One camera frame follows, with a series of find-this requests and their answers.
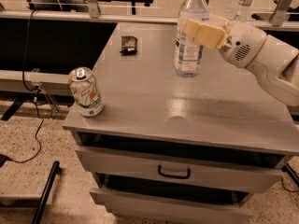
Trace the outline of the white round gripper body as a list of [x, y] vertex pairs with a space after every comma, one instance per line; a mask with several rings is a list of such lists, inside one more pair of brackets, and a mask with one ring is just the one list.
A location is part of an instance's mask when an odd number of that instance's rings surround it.
[[219, 50], [221, 57], [237, 68], [245, 68], [263, 46], [266, 32], [247, 23], [234, 23], [224, 46]]

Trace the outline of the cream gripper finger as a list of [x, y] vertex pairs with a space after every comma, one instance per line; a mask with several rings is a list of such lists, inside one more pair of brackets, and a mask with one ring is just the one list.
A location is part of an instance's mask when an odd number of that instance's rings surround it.
[[228, 38], [228, 21], [199, 21], [188, 19], [182, 32], [195, 44], [208, 49], [221, 49]]
[[230, 21], [220, 17], [218, 15], [215, 14], [210, 14], [209, 15], [209, 20], [208, 20], [211, 24], [215, 25], [215, 26], [219, 26], [219, 27], [225, 27], [227, 25], [230, 24]]

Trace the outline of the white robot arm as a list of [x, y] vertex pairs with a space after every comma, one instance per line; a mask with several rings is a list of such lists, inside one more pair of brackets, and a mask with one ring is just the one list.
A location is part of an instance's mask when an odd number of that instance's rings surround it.
[[299, 106], [298, 49], [245, 22], [212, 16], [188, 19], [182, 32], [197, 45], [216, 49], [224, 61], [252, 73], [259, 86], [288, 106]]

